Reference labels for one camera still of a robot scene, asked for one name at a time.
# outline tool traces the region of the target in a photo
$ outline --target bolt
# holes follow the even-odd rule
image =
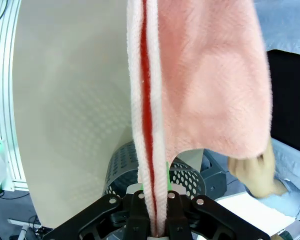
[[[168,198],[170,198],[170,199],[174,199],[175,196],[176,196],[176,195],[175,195],[173,192],[169,192],[169,193],[168,193]]]
[[[203,199],[199,198],[199,199],[196,200],[196,203],[198,205],[203,205],[205,203],[205,201]]]
[[[111,204],[115,204],[117,202],[117,199],[115,199],[114,197],[110,198],[109,203]]]

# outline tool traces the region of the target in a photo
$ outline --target fleece fabric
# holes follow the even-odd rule
[[[166,161],[208,148],[261,154],[271,82],[252,0],[129,0],[132,131],[153,236],[167,216]]]

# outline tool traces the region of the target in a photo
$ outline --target black cable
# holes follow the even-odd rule
[[[235,181],[238,181],[238,180],[239,180],[239,179],[235,179],[235,180],[229,182],[229,183],[227,184],[227,186],[228,186],[229,184],[232,184],[232,183],[235,182]]]
[[[0,198],[3,197],[5,195],[5,191],[2,191],[2,193],[0,193],[2,195],[0,195]]]
[[[4,7],[4,9],[3,9],[3,12],[2,12],[1,15],[0,15],[0,20],[1,20],[2,17],[5,15],[5,12],[6,12],[7,7],[8,7],[8,1],[9,1],[9,0],[5,0],[5,7]]]
[[[23,197],[26,197],[26,196],[30,195],[30,193],[27,193],[26,195],[23,195],[23,196],[14,197],[14,198],[5,198],[5,197],[2,197],[3,195],[0,196],[0,199],[4,199],[4,200],[15,200],[15,199],[21,199],[21,198],[23,198]]]
[[[32,219],[33,217],[34,217],[34,220],[33,220],[33,222],[32,222],[32,227],[31,227],[30,222],[31,222],[31,219]],[[40,221],[39,221],[38,215],[33,215],[33,216],[31,216],[31,217],[29,218],[29,220],[28,220],[28,223],[29,223],[29,228],[31,229],[31,231],[33,232],[33,234],[35,235],[35,237],[36,237],[37,239],[42,239],[42,237],[37,233],[38,228],[35,227],[35,224],[39,224],[39,225],[41,224]]]

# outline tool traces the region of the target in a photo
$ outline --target light blue sleeve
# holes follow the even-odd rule
[[[283,195],[270,195],[265,198],[257,198],[269,208],[276,209],[286,216],[300,220],[300,190],[292,182],[279,179],[288,190]]]

